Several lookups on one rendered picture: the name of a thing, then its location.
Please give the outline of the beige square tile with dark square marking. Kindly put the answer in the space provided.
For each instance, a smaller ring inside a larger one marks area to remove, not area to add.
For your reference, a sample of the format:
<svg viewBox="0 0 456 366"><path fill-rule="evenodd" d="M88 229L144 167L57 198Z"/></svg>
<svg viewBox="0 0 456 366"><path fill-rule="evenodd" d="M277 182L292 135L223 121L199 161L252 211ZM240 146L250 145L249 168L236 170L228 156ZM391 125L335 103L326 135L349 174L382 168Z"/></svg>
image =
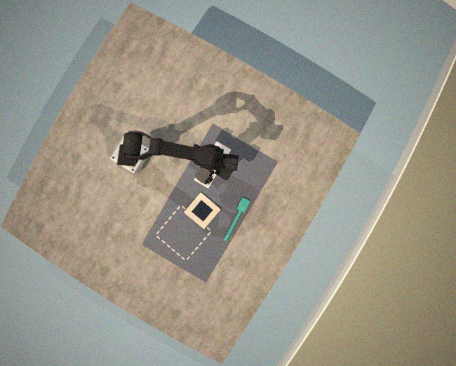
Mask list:
<svg viewBox="0 0 456 366"><path fill-rule="evenodd" d="M205 229L220 210L212 201L200 193L184 213L202 229Z"/></svg>

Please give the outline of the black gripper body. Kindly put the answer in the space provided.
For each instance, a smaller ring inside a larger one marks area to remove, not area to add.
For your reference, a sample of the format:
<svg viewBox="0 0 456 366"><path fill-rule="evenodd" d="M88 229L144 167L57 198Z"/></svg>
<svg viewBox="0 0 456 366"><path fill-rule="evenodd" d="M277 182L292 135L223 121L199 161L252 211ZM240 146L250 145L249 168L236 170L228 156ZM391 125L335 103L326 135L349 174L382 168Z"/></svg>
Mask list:
<svg viewBox="0 0 456 366"><path fill-rule="evenodd" d="M194 144L193 147L200 147L198 144ZM222 170L219 171L219 177L221 177L224 180L228 180L230 175L233 173L233 170Z"/></svg>

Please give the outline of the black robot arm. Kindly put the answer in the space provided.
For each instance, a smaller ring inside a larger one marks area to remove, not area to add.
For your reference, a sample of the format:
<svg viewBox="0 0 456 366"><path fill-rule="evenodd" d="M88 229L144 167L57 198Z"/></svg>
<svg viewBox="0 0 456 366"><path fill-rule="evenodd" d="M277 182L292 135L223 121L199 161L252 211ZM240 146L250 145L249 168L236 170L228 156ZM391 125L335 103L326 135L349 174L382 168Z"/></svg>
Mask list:
<svg viewBox="0 0 456 366"><path fill-rule="evenodd" d="M140 155L142 136L150 139L150 145L149 151ZM213 181L212 175L215 173L212 170L237 171L239 155L223 153L224 149L214 144L191 147L184 144L166 142L158 137L150 137L141 131L129 131L124 133L123 144L119 145L117 165L135 167L138 160L145 160L150 156L167 155L183 158L201 166L194 176L201 183L209 185Z"/></svg>

